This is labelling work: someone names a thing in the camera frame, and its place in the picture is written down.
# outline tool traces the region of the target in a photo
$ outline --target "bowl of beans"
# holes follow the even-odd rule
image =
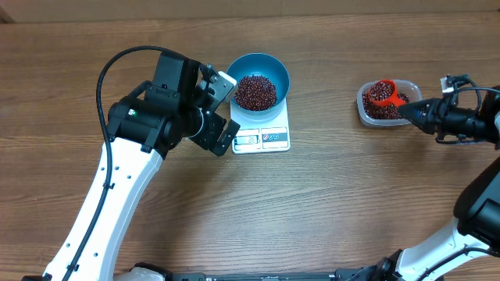
[[[420,89],[407,80],[393,80],[398,91],[398,98],[405,102],[422,100]],[[379,106],[371,100],[383,100],[392,94],[391,85],[385,84],[383,80],[364,84],[358,91],[357,104],[361,123],[368,127],[391,127],[408,125],[410,121],[403,119],[394,105]]]
[[[263,53],[243,55],[227,69],[238,81],[234,108],[253,119],[272,119],[284,106],[290,89],[288,71],[278,59]]]

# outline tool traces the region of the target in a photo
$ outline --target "blue bowl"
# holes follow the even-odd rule
[[[284,99],[290,90],[290,76],[287,69],[278,59],[271,55],[263,53],[253,53],[243,55],[235,60],[227,69],[227,74],[236,81],[240,81],[244,76],[260,75],[267,77],[276,86],[277,100],[276,104],[269,109],[262,111],[252,111],[240,107],[236,101],[231,99],[233,105],[249,115],[265,115],[272,112],[275,108],[281,107]]]

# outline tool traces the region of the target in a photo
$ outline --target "white digital scale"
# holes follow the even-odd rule
[[[230,103],[231,119],[240,124],[232,142],[233,153],[263,153],[290,150],[290,127],[286,98],[264,115]]]

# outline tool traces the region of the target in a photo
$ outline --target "kitchen scale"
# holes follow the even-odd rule
[[[290,150],[287,95],[290,77],[284,65],[271,55],[247,54],[234,61],[227,74],[236,81],[244,76],[264,76],[276,86],[275,106],[263,111],[251,111],[230,101],[230,116],[240,124],[231,147],[235,154],[278,152]]]

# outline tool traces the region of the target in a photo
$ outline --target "orange measuring cup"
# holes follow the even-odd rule
[[[395,107],[399,107],[400,105],[406,105],[406,102],[398,97],[398,87],[396,86],[396,83],[393,80],[380,80],[380,81],[376,82],[374,84],[374,86],[380,82],[390,84],[394,90],[392,91],[392,94],[388,98],[385,98],[383,100],[378,101],[378,100],[373,99],[373,97],[372,97],[373,86],[370,87],[370,90],[368,91],[368,99],[372,103],[374,103],[375,105],[381,106],[381,107],[385,107],[388,105],[394,105]]]

